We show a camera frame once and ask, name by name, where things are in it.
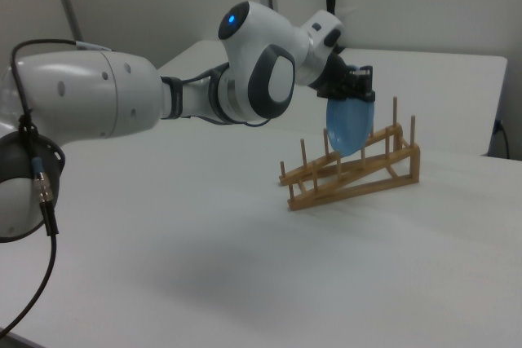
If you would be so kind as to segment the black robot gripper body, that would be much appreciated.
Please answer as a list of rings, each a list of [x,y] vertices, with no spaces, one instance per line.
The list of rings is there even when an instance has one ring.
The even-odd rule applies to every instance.
[[[325,68],[316,80],[318,92],[372,92],[373,67],[348,65],[343,58],[330,53]]]

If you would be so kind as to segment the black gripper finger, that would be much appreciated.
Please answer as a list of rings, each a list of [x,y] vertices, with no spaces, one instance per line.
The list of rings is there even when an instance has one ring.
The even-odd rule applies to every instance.
[[[344,101],[347,98],[347,93],[343,89],[320,89],[317,91],[316,95],[319,98],[339,101]]]
[[[358,99],[366,103],[375,102],[375,92],[373,90],[372,81],[360,81],[358,84]]]

